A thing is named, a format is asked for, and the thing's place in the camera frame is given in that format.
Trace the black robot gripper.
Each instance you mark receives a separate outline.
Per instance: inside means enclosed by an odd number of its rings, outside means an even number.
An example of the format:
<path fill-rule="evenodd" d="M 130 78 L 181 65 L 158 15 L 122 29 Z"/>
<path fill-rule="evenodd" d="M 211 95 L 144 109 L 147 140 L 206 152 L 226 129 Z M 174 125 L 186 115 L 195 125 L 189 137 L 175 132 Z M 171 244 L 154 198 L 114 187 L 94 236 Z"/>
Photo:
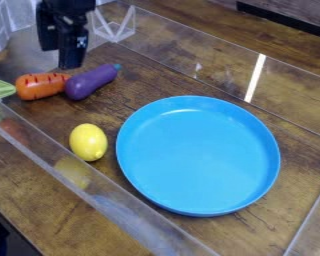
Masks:
<path fill-rule="evenodd" d="M 83 65 L 88 46 L 88 30 L 84 27 L 88 23 L 87 13 L 95 8 L 96 0 L 42 0 L 38 4 L 36 21 L 42 50 L 59 49 L 62 69 L 75 69 Z"/>

